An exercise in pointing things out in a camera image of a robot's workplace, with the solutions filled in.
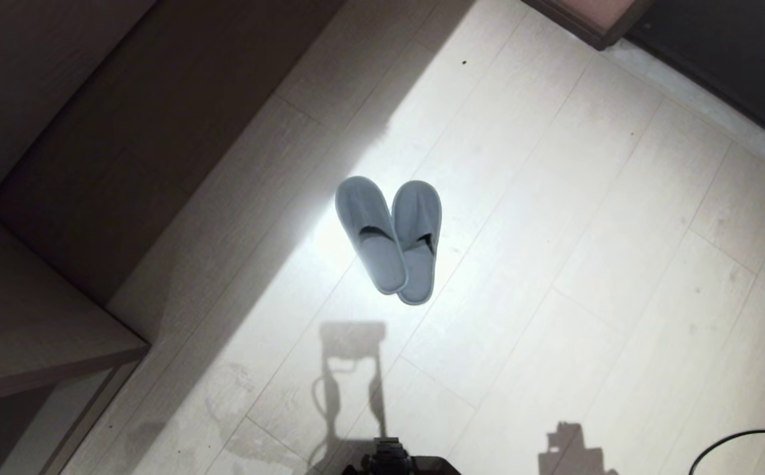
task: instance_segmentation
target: light wood laminate floor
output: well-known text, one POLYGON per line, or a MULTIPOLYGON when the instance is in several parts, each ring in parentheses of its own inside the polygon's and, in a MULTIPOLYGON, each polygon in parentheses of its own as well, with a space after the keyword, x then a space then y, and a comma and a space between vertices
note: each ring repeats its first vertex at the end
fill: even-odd
POLYGON ((765 157, 625 66, 519 0, 348 0, 111 301, 154 347, 65 473, 340 473, 382 430, 596 473, 558 430, 675 475, 765 427, 765 157), (428 303, 374 289, 349 175, 437 188, 428 303))

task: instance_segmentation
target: slipper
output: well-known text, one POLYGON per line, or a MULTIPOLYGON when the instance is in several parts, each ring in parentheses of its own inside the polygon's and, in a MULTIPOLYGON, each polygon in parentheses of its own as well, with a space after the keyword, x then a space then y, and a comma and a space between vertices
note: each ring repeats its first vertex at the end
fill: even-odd
POLYGON ((344 180, 335 192, 335 208, 353 248, 383 294, 395 294, 408 276, 383 192, 365 177, 344 180))
POLYGON ((392 220, 409 273, 409 282, 398 295, 410 305, 425 303, 433 295, 441 233, 441 199, 434 187, 424 181, 401 186, 392 205, 392 220))

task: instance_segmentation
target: black cable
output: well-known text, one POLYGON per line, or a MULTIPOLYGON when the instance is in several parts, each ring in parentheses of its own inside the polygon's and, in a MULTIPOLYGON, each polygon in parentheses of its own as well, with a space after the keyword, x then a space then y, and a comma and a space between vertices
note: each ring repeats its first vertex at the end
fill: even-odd
POLYGON ((717 440, 714 442, 714 444, 711 444, 710 447, 699 454, 699 457, 696 458, 695 462, 693 462, 693 465, 690 467, 690 472, 688 472, 688 475, 693 475, 693 472, 696 472, 696 467, 699 465, 699 462, 702 462, 702 459, 718 446, 725 444, 729 440, 737 439, 738 437, 743 437, 744 435, 756 435, 756 433, 765 433, 765 429, 745 430, 743 432, 732 433, 732 435, 729 435, 728 437, 723 437, 723 439, 717 440))

